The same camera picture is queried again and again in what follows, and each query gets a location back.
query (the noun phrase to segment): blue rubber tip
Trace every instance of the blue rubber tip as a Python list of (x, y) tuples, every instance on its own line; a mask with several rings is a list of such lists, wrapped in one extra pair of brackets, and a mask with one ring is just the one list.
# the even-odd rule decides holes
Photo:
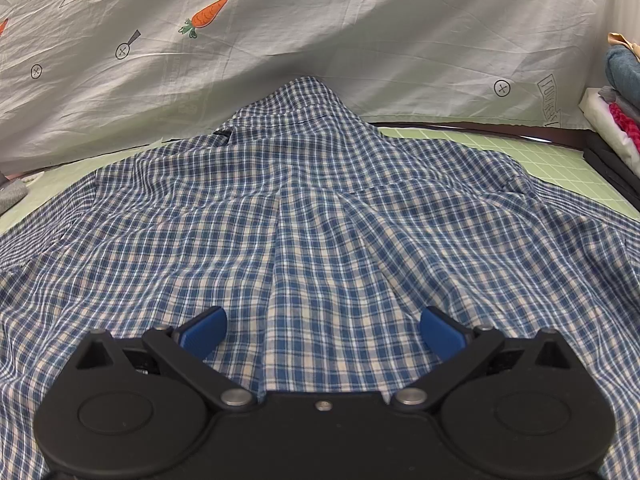
[(174, 331), (177, 343), (202, 360), (211, 354), (226, 335), (226, 312), (220, 307), (206, 310)]
[(464, 333), (429, 309), (423, 310), (420, 316), (420, 335), (425, 345), (443, 361), (466, 347)]

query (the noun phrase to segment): gray carrot nose drawing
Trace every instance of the gray carrot nose drawing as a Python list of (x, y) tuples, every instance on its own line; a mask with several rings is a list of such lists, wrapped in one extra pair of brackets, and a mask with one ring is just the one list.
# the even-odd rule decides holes
[(136, 41), (137, 38), (139, 38), (139, 36), (140, 36), (140, 31), (136, 29), (136, 31), (129, 38), (129, 41), (127, 41), (127, 43), (119, 44), (118, 47), (116, 48), (116, 58), (125, 59), (129, 55), (131, 43)]

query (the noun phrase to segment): carrot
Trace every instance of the carrot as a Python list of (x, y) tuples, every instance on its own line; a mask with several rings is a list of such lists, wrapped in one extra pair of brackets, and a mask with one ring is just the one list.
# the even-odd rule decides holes
[(182, 27), (178, 32), (182, 34), (188, 32), (190, 38), (197, 38), (196, 29), (209, 25), (227, 2), (228, 0), (218, 0), (210, 6), (196, 12), (190, 20), (185, 20), (185, 27)]

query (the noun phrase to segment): printed fabric backdrop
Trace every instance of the printed fabric backdrop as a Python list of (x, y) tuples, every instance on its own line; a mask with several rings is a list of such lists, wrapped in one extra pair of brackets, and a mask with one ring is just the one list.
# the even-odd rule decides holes
[(585, 127), (606, 0), (0, 0), (0, 171), (210, 130), (297, 75), (367, 121)]

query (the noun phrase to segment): blue gripper pad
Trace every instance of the blue gripper pad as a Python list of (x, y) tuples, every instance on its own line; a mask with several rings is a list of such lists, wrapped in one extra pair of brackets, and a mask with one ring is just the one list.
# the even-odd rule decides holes
[(202, 360), (226, 335), (226, 312), (214, 306), (176, 328), (172, 338), (181, 348)]
[(420, 335), (425, 345), (446, 361), (466, 347), (473, 331), (451, 319), (443, 311), (429, 306), (420, 315)]

